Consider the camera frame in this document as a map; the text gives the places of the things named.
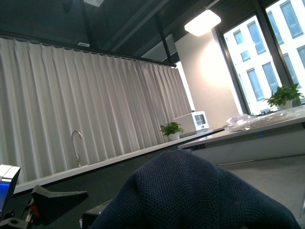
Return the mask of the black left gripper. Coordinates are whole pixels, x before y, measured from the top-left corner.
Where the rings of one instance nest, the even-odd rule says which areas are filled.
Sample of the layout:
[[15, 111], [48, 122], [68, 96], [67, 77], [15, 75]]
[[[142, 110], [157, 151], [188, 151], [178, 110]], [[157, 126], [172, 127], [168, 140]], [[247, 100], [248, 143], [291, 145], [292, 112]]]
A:
[[10, 211], [0, 218], [2, 229], [30, 229], [40, 224], [47, 226], [81, 204], [89, 195], [87, 191], [51, 192], [36, 185], [21, 217]]

